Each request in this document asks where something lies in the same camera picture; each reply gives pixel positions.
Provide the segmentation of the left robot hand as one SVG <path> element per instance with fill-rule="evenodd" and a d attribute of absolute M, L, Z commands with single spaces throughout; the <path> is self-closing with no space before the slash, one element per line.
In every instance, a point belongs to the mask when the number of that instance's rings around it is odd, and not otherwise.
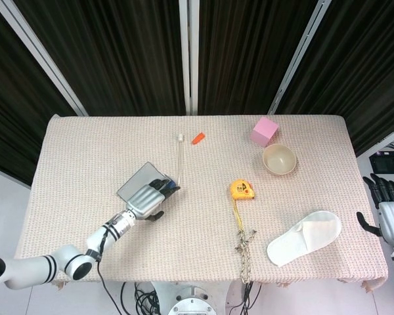
<path fill-rule="evenodd" d="M 154 179 L 127 200 L 127 210 L 136 220 L 155 222 L 164 215 L 163 210 L 158 210 L 159 206 L 180 189 L 170 179 Z"/>

